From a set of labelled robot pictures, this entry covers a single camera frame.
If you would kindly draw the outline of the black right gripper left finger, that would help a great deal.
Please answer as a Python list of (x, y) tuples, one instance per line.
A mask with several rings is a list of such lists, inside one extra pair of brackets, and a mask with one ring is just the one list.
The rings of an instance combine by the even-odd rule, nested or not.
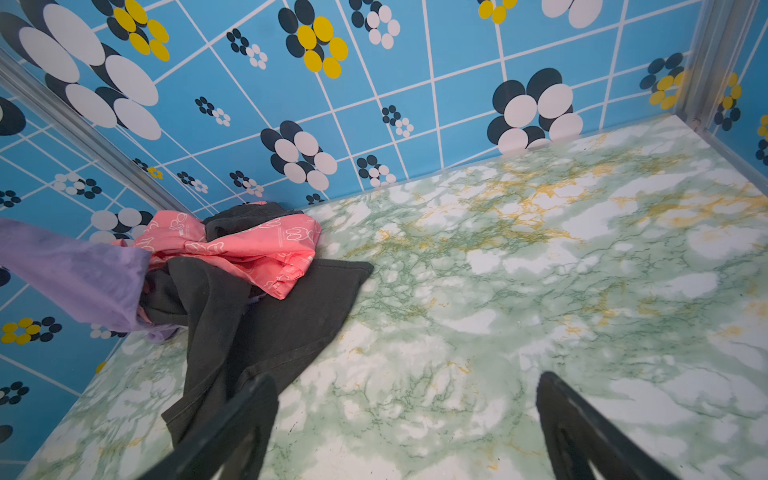
[(250, 380), (200, 431), (147, 470), (151, 479), (257, 479), (279, 407), (274, 379)]

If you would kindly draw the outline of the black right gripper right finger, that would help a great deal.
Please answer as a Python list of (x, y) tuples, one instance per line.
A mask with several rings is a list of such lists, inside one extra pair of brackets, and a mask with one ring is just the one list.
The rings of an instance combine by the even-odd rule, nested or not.
[(557, 374), (542, 373), (536, 407), (557, 479), (674, 479)]

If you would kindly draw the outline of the purple cloth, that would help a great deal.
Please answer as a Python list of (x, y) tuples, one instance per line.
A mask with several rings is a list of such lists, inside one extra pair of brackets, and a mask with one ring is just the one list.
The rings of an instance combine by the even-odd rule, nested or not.
[(179, 330), (149, 321), (139, 305), (150, 253), (140, 248), (92, 243), (38, 226), (1, 220), (1, 265), (19, 276), (74, 320), (118, 333), (143, 331), (162, 343)]

